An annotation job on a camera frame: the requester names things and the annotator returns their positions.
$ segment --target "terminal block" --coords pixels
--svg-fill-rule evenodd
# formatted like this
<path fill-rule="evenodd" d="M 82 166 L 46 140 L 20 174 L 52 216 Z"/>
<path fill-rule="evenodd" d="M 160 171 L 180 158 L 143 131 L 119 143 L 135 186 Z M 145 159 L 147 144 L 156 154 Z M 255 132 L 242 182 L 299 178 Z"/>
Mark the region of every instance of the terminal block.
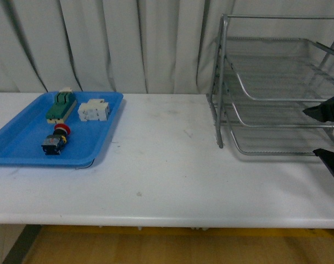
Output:
<path fill-rule="evenodd" d="M 79 106 L 78 114 L 81 121 L 100 120 L 106 121 L 110 107 L 104 99 L 90 99 Z"/>
<path fill-rule="evenodd" d="M 77 101 L 71 89 L 63 89 L 55 95 L 55 103 L 46 113 L 49 124 L 64 123 L 76 106 Z"/>

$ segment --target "yellow strip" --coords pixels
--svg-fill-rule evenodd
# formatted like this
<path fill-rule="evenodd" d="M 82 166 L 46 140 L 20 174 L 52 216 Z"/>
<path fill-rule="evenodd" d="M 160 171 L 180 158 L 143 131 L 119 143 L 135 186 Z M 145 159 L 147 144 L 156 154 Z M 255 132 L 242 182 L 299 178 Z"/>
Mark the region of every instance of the yellow strip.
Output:
<path fill-rule="evenodd" d="M 130 235 L 204 235 L 228 237 L 323 237 L 334 238 L 334 229 L 303 229 L 303 228 L 210 228 L 206 231 L 191 228 L 170 227 L 96 227 L 77 225 L 46 225 L 44 231 L 63 233 L 93 234 L 130 234 Z"/>

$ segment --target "electrical component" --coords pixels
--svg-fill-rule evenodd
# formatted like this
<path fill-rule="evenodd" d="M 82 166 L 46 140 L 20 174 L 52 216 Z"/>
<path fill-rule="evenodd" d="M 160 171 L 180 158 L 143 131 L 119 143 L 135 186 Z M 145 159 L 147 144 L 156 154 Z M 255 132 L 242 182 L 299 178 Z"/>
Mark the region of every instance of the electrical component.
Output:
<path fill-rule="evenodd" d="M 52 135 L 48 135 L 41 147 L 46 155 L 60 155 L 61 150 L 67 143 L 70 128 L 66 124 L 57 124 Z"/>
<path fill-rule="evenodd" d="M 77 101 L 71 88 L 64 88 L 55 95 L 55 103 L 46 113 L 46 120 L 49 124 L 64 123 L 76 106 Z"/>
<path fill-rule="evenodd" d="M 104 99 L 90 99 L 79 106 L 78 114 L 81 121 L 106 121 L 109 114 L 109 104 Z"/>

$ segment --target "mesh tray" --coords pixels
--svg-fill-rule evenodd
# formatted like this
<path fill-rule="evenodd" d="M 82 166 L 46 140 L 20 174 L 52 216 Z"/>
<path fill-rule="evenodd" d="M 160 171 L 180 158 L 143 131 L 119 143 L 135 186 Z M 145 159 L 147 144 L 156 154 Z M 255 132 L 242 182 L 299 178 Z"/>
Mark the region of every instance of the mesh tray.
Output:
<path fill-rule="evenodd" d="M 250 127 L 316 127 L 331 128 L 334 123 L 321 123 L 308 117 L 302 111 L 308 107 L 316 106 L 317 102 L 273 102 L 255 101 L 244 94 L 235 74 L 227 70 L 225 74 L 229 94 L 224 96 L 240 123 Z"/>
<path fill-rule="evenodd" d="M 325 101 L 334 76 L 320 68 L 327 55 L 304 39 L 229 38 L 227 60 L 253 100 Z"/>
<path fill-rule="evenodd" d="M 239 152 L 245 155 L 307 155 L 318 148 L 334 151 L 334 129 L 323 128 L 249 128 L 237 121 L 227 107 L 228 124 Z"/>

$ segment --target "white table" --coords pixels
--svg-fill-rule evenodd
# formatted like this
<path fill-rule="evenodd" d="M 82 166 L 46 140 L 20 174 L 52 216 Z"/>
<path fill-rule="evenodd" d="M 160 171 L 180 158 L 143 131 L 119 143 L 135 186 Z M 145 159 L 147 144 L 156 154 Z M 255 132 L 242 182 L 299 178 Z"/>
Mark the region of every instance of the white table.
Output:
<path fill-rule="evenodd" d="M 0 93 L 0 128 L 37 96 Z M 87 169 L 0 166 L 0 224 L 334 228 L 319 158 L 219 149 L 204 95 L 125 95 L 118 117 Z"/>

